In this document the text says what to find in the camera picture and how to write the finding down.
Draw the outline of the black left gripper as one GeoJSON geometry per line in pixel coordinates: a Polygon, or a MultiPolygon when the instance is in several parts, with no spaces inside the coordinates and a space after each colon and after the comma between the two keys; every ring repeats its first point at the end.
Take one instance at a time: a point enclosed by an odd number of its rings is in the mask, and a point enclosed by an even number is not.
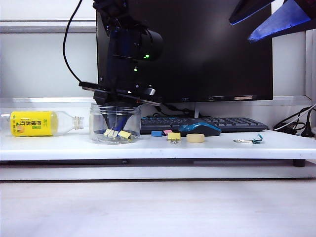
{"type": "Polygon", "coordinates": [[[137,113],[138,105],[161,105],[162,98],[155,95],[155,89],[137,81],[139,72],[136,60],[111,56],[107,61],[104,78],[100,77],[98,83],[79,83],[82,89],[94,92],[93,98],[99,105],[99,129],[123,130],[128,119],[137,113]],[[116,114],[114,107],[109,106],[118,106],[116,114]]]}

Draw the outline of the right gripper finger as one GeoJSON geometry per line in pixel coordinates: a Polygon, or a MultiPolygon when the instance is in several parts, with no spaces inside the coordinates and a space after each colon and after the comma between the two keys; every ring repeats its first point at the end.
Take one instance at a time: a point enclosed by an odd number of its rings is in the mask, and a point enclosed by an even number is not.
{"type": "Polygon", "coordinates": [[[287,0],[251,33],[248,41],[257,42],[278,33],[283,35],[285,30],[305,24],[315,18],[316,2],[314,0],[287,0]]]}
{"type": "Polygon", "coordinates": [[[273,0],[240,0],[233,10],[229,22],[235,25],[271,4],[273,0]]]}

